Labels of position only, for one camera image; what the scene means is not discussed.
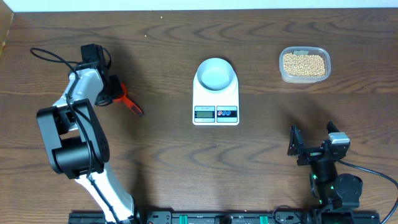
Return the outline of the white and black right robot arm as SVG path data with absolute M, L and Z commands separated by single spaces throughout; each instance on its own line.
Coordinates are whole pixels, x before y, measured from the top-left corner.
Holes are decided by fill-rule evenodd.
M 318 147 L 305 147 L 300 130 L 290 127 L 287 154 L 297 157 L 298 166 L 310 166 L 312 192 L 330 210 L 353 210 L 360 205 L 363 181 L 352 174 L 339 174 L 335 163 L 346 156 L 351 141 L 348 135 L 328 122 L 328 139 Z

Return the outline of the red plastic scoop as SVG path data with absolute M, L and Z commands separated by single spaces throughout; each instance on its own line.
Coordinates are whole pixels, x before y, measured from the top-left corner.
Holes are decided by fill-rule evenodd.
M 144 112 L 141 110 L 141 108 L 135 104 L 127 95 L 127 89 L 125 84 L 121 84 L 121 88 L 123 90 L 123 93 L 116 97 L 113 102 L 116 103 L 124 103 L 134 114 L 138 115 L 139 117 L 142 117 L 144 115 Z

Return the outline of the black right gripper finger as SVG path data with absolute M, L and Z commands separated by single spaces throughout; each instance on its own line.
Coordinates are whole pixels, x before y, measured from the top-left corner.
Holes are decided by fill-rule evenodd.
M 330 134 L 330 133 L 338 133 L 339 132 L 338 128 L 334 125 L 334 123 L 332 121 L 329 121 L 327 123 L 326 129 L 328 131 L 328 134 Z
M 293 124 L 290 127 L 290 141 L 287 151 L 288 156 L 298 156 L 303 153 L 304 142 L 301 137 L 299 128 Z

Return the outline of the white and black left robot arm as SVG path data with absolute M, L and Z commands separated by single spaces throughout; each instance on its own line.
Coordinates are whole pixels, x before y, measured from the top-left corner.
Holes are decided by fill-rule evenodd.
M 69 84 L 37 122 L 52 169 L 82 185 L 104 212 L 106 223 L 142 223 L 142 215 L 109 164 L 109 144 L 93 105 L 104 89 L 99 71 L 69 75 Z

